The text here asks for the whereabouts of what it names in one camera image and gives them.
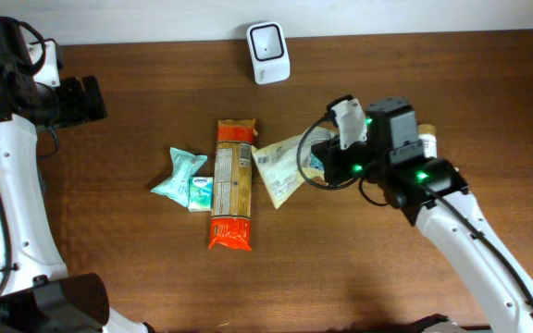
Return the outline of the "cream and blue chip bag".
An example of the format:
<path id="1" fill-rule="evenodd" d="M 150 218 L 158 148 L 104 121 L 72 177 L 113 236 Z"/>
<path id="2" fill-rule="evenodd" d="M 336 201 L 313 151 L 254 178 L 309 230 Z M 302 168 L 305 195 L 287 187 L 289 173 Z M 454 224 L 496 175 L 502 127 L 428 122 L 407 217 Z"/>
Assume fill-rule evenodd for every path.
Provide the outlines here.
<path id="1" fill-rule="evenodd" d="M 310 180 L 324 178 L 323 164 L 311 153 L 311 147 L 336 135 L 333 130 L 316 127 L 305 140 L 301 165 Z M 302 134 L 296 135 L 260 149 L 252 146 L 252 157 L 275 209 L 279 209 L 304 183 L 297 167 L 297 150 L 302 137 Z"/>

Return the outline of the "white tube with tan cap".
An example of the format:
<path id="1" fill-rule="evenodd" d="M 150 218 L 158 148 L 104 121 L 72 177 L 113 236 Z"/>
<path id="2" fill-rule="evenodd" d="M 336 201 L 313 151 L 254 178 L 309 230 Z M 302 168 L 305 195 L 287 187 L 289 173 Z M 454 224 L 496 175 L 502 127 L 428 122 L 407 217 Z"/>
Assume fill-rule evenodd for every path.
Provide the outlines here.
<path id="1" fill-rule="evenodd" d="M 437 129 L 430 124 L 420 124 L 418 126 L 419 139 L 423 143 L 425 158 L 437 158 Z"/>

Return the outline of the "teal crinkled wipes packet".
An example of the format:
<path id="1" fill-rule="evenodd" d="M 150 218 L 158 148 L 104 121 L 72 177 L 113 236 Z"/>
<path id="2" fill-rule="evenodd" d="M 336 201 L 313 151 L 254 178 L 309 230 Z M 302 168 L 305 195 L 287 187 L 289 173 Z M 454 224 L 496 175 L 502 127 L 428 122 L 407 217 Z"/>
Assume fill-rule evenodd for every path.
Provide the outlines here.
<path id="1" fill-rule="evenodd" d="M 181 206 L 189 205 L 190 179 L 205 164 L 206 155 L 195 155 L 171 147 L 169 154 L 173 166 L 172 175 L 151 189 L 151 193 L 166 196 Z"/>

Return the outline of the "orange and tan snack package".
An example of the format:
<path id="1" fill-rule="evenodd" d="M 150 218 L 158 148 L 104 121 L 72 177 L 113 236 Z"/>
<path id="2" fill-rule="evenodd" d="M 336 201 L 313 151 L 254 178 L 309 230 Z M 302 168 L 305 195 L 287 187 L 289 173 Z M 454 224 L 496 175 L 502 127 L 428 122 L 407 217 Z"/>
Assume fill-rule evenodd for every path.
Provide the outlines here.
<path id="1" fill-rule="evenodd" d="M 209 246 L 251 249 L 252 147 L 256 121 L 220 119 Z"/>

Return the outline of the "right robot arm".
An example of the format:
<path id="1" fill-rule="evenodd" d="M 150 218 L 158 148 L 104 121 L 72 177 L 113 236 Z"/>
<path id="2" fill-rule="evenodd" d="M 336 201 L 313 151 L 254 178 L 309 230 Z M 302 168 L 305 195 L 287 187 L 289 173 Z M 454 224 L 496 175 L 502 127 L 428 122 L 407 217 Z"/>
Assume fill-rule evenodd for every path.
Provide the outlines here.
<path id="1" fill-rule="evenodd" d="M 495 332 L 533 332 L 533 279 L 484 217 L 456 167 L 427 156 L 415 110 L 403 97 L 367 107 L 351 95 L 331 102 L 322 122 L 338 134 L 314 145 L 321 188 L 377 184 L 386 203 L 447 258 Z"/>

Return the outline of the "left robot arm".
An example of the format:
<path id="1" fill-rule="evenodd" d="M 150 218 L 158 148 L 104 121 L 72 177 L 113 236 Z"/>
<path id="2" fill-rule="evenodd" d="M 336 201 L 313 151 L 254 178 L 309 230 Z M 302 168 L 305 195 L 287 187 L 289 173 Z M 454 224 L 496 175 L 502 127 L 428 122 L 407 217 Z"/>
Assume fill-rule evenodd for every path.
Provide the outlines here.
<path id="1" fill-rule="evenodd" d="M 58 43 L 0 16 L 0 332 L 147 332 L 111 308 L 95 273 L 70 276 L 37 166 L 38 135 L 106 117 L 93 76 L 61 78 Z"/>

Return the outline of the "white barcode scanner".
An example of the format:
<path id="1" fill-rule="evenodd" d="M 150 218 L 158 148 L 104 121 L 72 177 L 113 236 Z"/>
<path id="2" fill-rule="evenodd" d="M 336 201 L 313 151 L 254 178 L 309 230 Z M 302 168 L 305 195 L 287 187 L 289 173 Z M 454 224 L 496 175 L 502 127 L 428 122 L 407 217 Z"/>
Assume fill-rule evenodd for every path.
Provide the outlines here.
<path id="1" fill-rule="evenodd" d="M 291 61 L 283 29 L 273 21 L 251 25 L 246 39 L 254 71 L 254 81 L 266 85 L 287 80 Z"/>

